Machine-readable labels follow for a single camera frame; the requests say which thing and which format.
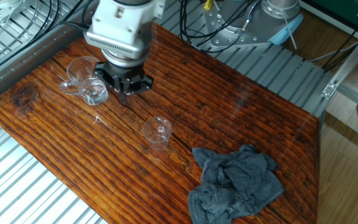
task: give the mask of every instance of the crumpled cloth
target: crumpled cloth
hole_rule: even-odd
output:
[[[229,154],[196,147],[193,156],[203,168],[202,184],[188,197],[194,224],[229,224],[237,217],[256,215],[284,192],[272,172],[277,163],[256,153],[252,145]]]

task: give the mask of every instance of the black cable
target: black cable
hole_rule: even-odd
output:
[[[188,4],[188,0],[182,0],[180,1],[180,13],[179,13],[179,25],[180,25],[180,37],[183,43],[185,43],[185,40],[183,38],[183,36],[185,36],[187,38],[187,42],[189,42],[191,45],[193,45],[193,43],[191,42],[192,39],[200,39],[200,38],[205,38],[205,40],[201,41],[200,43],[197,44],[197,47],[206,43],[207,41],[211,40],[214,36],[216,36],[220,31],[222,31],[223,29],[225,29],[226,27],[228,27],[229,25],[231,25],[234,21],[236,21],[238,18],[241,18],[242,16],[244,16],[244,14],[247,12],[248,7],[254,2],[255,0],[248,0],[246,2],[244,2],[240,7],[238,7],[236,9],[236,11],[229,17],[229,19],[227,21],[225,21],[223,24],[221,24],[214,32],[211,32],[209,34],[202,34],[202,35],[189,35],[187,33],[187,30],[199,33],[198,31],[195,30],[191,30],[189,28],[187,28],[187,13],[186,13],[186,8],[187,8],[187,4]],[[218,51],[208,51],[208,50],[202,50],[204,52],[209,52],[209,53],[215,53],[215,52],[222,52],[223,50],[226,50],[230,47],[232,47],[236,42],[234,41],[229,47],[226,47],[225,49],[222,50],[218,50]]]
[[[48,29],[45,30],[45,33],[48,33],[49,31],[52,30],[52,27],[55,24],[55,22],[57,21],[57,18],[59,16],[59,11],[60,11],[60,0],[56,0],[56,14],[55,14],[55,17],[53,18],[51,24],[49,25]]]
[[[88,8],[92,2],[93,2],[93,0],[88,0],[88,2],[86,2],[85,6],[84,6],[84,9],[82,11],[82,18],[81,18],[82,24],[85,24],[86,11],[88,10]]]
[[[329,58],[329,60],[323,65],[323,69],[327,70],[328,67],[332,67],[336,65],[333,65],[332,63],[330,64],[330,62],[333,60],[333,58],[345,47],[345,45],[352,39],[352,37],[354,36],[354,34],[356,34],[356,29],[353,31],[353,33],[347,38],[347,40],[341,45],[341,47],[335,52],[335,54],[333,54],[333,56],[331,56],[331,58]]]
[[[331,71],[332,69],[340,66],[343,64],[343,61],[349,56],[353,50],[357,47],[357,45],[353,46],[351,49],[349,49],[347,52],[344,52],[341,56],[339,56],[337,59],[335,59],[331,64],[329,64],[329,67],[324,70],[324,73]]]
[[[74,8],[67,14],[67,16],[63,19],[63,21],[66,21],[67,19],[70,18],[70,16],[78,9],[78,7],[80,6],[80,4],[83,2],[83,0],[79,0],[78,3],[74,6]],[[58,24],[55,24],[51,30],[53,30],[55,27],[59,26],[60,24],[62,24],[62,22],[59,22]],[[29,43],[27,43],[24,47],[22,47],[21,49],[19,49],[16,53],[12,54],[9,57],[4,57],[4,61],[1,63],[6,63],[8,60],[12,59],[13,57],[15,57],[16,55],[18,55],[19,53],[21,53],[24,49],[26,49],[30,44],[32,44],[33,42],[36,42],[37,40],[39,40],[42,37],[39,36],[37,38],[32,39]]]
[[[49,11],[48,11],[47,18],[45,19],[44,23],[42,24],[42,26],[38,30],[38,32],[34,35],[33,40],[36,39],[38,37],[38,35],[40,35],[40,33],[43,31],[44,27],[48,24],[48,20],[49,20],[51,13],[52,13],[52,0],[49,0]]]
[[[232,16],[223,24],[221,24],[214,32],[209,33],[209,34],[204,34],[204,35],[188,35],[187,34],[187,13],[186,13],[186,9],[187,9],[187,4],[188,4],[188,0],[183,0],[181,2],[181,6],[180,6],[180,31],[181,31],[181,37],[183,38],[183,35],[185,35],[189,40],[190,39],[197,39],[197,38],[206,38],[206,37],[214,37],[218,32],[220,32],[221,30],[225,29],[227,26],[229,26],[232,22],[234,22],[235,20],[237,20],[238,18],[242,17],[245,12],[246,9],[243,9],[241,11],[241,13],[236,16],[235,18],[233,18],[234,15],[236,15],[236,13],[246,4],[247,2],[244,2],[243,5],[241,5],[239,8],[237,8],[237,10],[232,14]]]

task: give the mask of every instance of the clear glass cup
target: clear glass cup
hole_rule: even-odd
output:
[[[67,68],[69,80],[60,84],[60,90],[69,95],[82,96],[89,105],[99,105],[109,95],[106,85],[93,73],[98,59],[80,57],[72,61]]]
[[[143,125],[143,135],[154,151],[163,151],[172,135],[172,124],[163,117],[150,118]]]

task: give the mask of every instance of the metal bracket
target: metal bracket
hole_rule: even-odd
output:
[[[0,1],[0,23],[6,22],[8,16],[13,12],[15,14],[20,13],[25,8],[34,5],[37,0],[7,0]]]
[[[326,88],[323,90],[322,96],[325,98],[331,98],[335,91],[337,90],[338,86],[333,83],[328,83]]]
[[[342,67],[335,73],[332,79],[329,81],[326,88],[323,90],[321,96],[330,99],[333,96],[338,86],[345,80],[350,74],[353,68],[358,64],[358,45],[350,56],[343,63]]]

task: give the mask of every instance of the wood grain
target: wood grain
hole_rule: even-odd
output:
[[[88,106],[59,90],[68,64],[99,49],[78,39],[0,96],[0,125],[109,223],[191,223],[188,192],[202,170],[191,148],[219,153],[251,143],[278,162],[285,193],[235,223],[316,223],[319,121],[155,25],[145,63],[152,91]],[[173,123],[165,152],[142,125]]]

